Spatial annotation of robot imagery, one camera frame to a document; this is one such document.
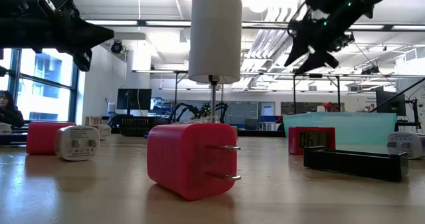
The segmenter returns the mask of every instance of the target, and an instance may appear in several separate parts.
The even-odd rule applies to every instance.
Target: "ceiling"
[[[285,7],[285,12],[291,17],[302,0],[242,0],[244,21],[264,21],[270,9],[264,4]],[[83,19],[165,19],[190,20],[191,0],[74,0]],[[425,0],[384,0],[375,7],[374,18],[361,17],[359,23],[425,23]],[[183,29],[176,28],[137,28],[110,27],[118,33],[145,33],[158,55],[153,57],[153,64],[182,64],[189,56],[190,46],[181,40]],[[242,30],[242,50],[249,51],[258,39],[259,30]],[[394,32],[355,32],[356,43],[369,59],[379,60],[381,70],[391,72],[394,68],[394,58],[403,52],[413,49],[416,45],[425,45],[423,33]],[[281,48],[288,40],[282,39]],[[124,45],[134,46],[134,41],[123,41]],[[367,58],[358,47],[350,45],[337,53],[335,57],[340,62],[339,72],[349,72],[355,66],[366,63]],[[270,57],[274,65],[278,57]]]

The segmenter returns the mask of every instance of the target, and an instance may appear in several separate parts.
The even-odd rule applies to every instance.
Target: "computer monitor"
[[[152,89],[120,88],[117,109],[127,110],[127,115],[130,115],[130,110],[150,110],[151,96]]]
[[[375,92],[377,94],[377,106],[398,94],[396,92],[386,92],[382,90],[376,90]],[[400,95],[390,102],[382,105],[378,108],[377,112],[395,113],[397,116],[406,116],[406,101],[404,99],[404,95]]]

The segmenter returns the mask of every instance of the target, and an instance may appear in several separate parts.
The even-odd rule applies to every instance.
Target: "desk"
[[[242,180],[188,202],[146,174],[146,141],[112,136],[87,162],[0,148],[0,223],[421,223],[425,161],[404,183],[305,169],[283,138],[239,138]]]

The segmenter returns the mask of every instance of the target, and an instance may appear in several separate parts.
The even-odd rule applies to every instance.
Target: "teal transparent container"
[[[394,132],[396,114],[314,112],[284,116],[289,127],[334,127],[338,150],[387,153],[386,137]]]

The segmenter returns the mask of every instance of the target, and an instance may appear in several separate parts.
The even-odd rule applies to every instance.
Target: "dark hair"
[[[0,90],[0,97],[4,96],[9,101],[7,101],[6,109],[13,110],[15,109],[15,102],[13,102],[13,95],[9,91]]]

